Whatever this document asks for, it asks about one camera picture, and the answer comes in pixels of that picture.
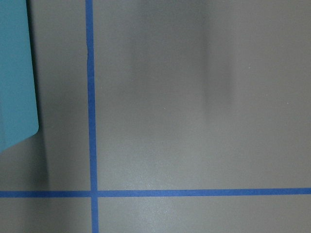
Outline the light blue plastic bin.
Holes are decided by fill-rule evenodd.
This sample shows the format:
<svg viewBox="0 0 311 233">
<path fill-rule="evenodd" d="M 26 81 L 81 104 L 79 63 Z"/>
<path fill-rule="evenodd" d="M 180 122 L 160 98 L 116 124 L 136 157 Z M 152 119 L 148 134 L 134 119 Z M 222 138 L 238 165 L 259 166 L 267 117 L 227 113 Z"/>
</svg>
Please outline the light blue plastic bin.
<svg viewBox="0 0 311 233">
<path fill-rule="evenodd" d="M 31 42 L 24 0 L 0 2 L 0 150 L 39 128 Z"/>
</svg>

